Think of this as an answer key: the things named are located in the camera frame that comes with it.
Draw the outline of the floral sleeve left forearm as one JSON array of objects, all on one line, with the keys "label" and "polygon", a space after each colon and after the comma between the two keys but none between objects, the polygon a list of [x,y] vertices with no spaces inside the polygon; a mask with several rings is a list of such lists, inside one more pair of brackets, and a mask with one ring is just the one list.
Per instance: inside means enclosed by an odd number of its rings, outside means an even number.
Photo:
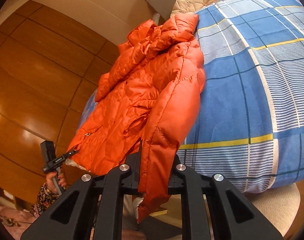
[{"label": "floral sleeve left forearm", "polygon": [[48,184],[44,183],[38,192],[36,202],[32,205],[30,213],[38,218],[42,215],[57,199],[59,194],[53,193],[49,188]]}]

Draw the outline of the left hand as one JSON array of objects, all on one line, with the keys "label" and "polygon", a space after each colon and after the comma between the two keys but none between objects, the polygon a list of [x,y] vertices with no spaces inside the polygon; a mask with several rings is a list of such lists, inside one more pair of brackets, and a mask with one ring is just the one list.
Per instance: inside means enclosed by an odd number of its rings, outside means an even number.
[{"label": "left hand", "polygon": [[66,179],[66,175],[64,172],[64,169],[61,168],[60,169],[60,174],[58,174],[57,171],[55,172],[49,172],[48,174],[46,174],[46,183],[47,183],[47,188],[52,191],[54,194],[58,194],[58,189],[55,186],[55,178],[58,178],[58,182],[57,184],[61,187],[66,187],[67,186],[67,179]]}]

